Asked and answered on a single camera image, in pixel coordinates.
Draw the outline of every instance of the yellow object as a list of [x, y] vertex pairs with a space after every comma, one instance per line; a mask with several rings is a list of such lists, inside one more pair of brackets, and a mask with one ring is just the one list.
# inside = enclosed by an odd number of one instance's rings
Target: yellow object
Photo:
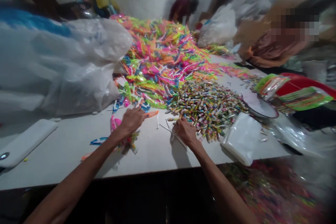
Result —
[[117, 12], [120, 12], [120, 7], [115, 0], [96, 0], [96, 2], [97, 2], [97, 6], [98, 6], [99, 9], [102, 9], [102, 8], [108, 6], [111, 3], [113, 8]]

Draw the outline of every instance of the hand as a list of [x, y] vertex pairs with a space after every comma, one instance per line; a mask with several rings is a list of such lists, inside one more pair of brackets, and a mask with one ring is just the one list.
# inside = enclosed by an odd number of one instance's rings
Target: hand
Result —
[[127, 109], [118, 128], [127, 133], [127, 135], [132, 134], [144, 121], [144, 113], [145, 112], [141, 109], [141, 107]]
[[176, 121], [173, 131], [181, 138], [181, 140], [188, 146], [201, 143], [196, 138], [196, 127], [189, 123], [185, 117]]
[[247, 55], [247, 57], [248, 57], [247, 59], [253, 57], [252, 47], [249, 47], [249, 48], [248, 48], [248, 50], [247, 50], [247, 52], [246, 52], [246, 55]]

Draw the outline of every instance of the white plastic bag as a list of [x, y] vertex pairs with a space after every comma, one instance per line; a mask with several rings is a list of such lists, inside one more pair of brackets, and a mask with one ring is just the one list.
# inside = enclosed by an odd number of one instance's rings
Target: white plastic bag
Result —
[[100, 111], [116, 99], [113, 70], [133, 42], [115, 20], [58, 23], [5, 8], [0, 36], [1, 89], [43, 95], [42, 108], [59, 116]]
[[260, 131], [260, 123], [245, 113], [239, 113], [220, 144], [243, 165], [250, 166], [253, 162], [254, 150], [261, 139]]
[[236, 32], [236, 17], [231, 4], [221, 6], [210, 22], [202, 26], [197, 46], [203, 48], [211, 44], [222, 45], [232, 39]]

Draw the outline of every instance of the phone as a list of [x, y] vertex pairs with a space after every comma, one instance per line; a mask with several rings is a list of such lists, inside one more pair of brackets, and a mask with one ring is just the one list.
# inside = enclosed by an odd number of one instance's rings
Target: phone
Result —
[[246, 64], [246, 65], [243, 65], [243, 64], [240, 63], [240, 62], [235, 62], [234, 64], [237, 65], [237, 66], [239, 66], [239, 67], [245, 67], [245, 68], [250, 69], [250, 70], [255, 69], [254, 66], [247, 65], [247, 64]]

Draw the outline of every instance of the person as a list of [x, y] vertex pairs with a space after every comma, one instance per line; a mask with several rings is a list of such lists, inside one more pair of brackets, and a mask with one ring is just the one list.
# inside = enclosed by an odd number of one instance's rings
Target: person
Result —
[[186, 17], [187, 24], [190, 15], [195, 13], [198, 6], [198, 0], [176, 0], [170, 9], [169, 21], [174, 23], [183, 23], [183, 17]]
[[[65, 222], [107, 157], [122, 139], [140, 127], [144, 119], [144, 111], [140, 107], [127, 109], [120, 126], [44, 198], [24, 223]], [[228, 213], [225, 219], [231, 223], [257, 224], [255, 215], [197, 140], [195, 126], [182, 118], [176, 122], [174, 130], [197, 157], [221, 212]]]
[[240, 54], [241, 58], [261, 70], [285, 64], [309, 42], [305, 21], [300, 20], [288, 15], [282, 16], [281, 22], [272, 22], [272, 28]]

